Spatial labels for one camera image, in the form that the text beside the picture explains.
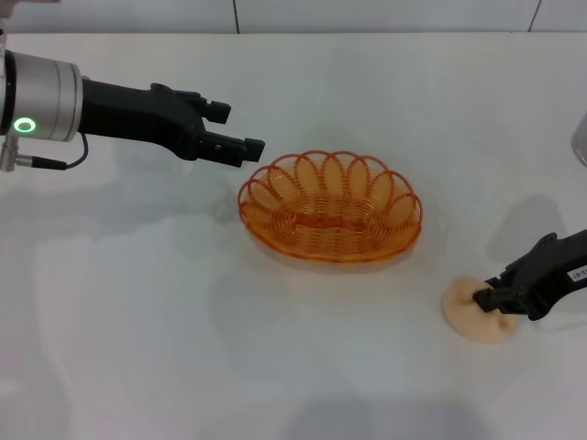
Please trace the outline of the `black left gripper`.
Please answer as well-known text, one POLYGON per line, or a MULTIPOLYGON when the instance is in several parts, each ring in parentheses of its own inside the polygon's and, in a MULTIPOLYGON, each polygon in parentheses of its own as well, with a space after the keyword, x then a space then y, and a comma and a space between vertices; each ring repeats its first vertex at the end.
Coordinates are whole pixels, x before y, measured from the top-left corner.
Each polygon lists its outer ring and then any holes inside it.
POLYGON ((206 134, 203 118, 225 124, 230 111, 229 104, 208 102, 197 93, 179 93, 159 83, 139 90, 84 79, 79 131, 156 144, 182 160, 198 158, 232 167, 258 162, 264 141, 206 134), (200 102, 201 115, 190 103, 193 97, 200 102))

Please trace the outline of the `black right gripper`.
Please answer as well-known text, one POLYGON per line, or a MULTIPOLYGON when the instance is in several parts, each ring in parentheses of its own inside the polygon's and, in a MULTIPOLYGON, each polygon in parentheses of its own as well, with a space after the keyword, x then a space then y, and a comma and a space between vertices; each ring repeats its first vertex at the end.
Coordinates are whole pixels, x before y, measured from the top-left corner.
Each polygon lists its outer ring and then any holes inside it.
POLYGON ((491 288, 472 295, 485 313, 542 319, 562 298, 586 287, 586 232, 542 237, 523 257, 506 266, 501 277, 485 283, 491 288))

